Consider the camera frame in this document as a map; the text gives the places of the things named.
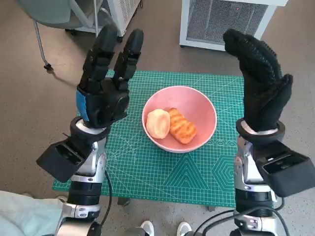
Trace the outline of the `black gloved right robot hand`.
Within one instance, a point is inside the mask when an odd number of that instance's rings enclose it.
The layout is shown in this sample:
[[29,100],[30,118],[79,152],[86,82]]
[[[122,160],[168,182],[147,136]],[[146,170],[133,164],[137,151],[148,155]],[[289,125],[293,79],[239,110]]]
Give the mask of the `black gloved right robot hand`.
[[223,40],[243,74],[245,122],[255,132],[276,129],[291,98],[293,76],[282,74],[276,53],[264,41],[234,29]]

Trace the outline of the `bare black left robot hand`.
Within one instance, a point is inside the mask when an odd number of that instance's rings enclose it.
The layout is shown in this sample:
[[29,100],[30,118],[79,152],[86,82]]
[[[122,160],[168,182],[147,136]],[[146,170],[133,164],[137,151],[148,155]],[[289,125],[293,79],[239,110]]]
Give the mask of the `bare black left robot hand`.
[[135,29],[119,52],[114,75],[107,77],[115,54],[117,29],[102,28],[88,51],[83,75],[76,90],[76,105],[84,123],[90,128],[106,128],[127,116],[128,82],[133,77],[141,55],[144,33]]

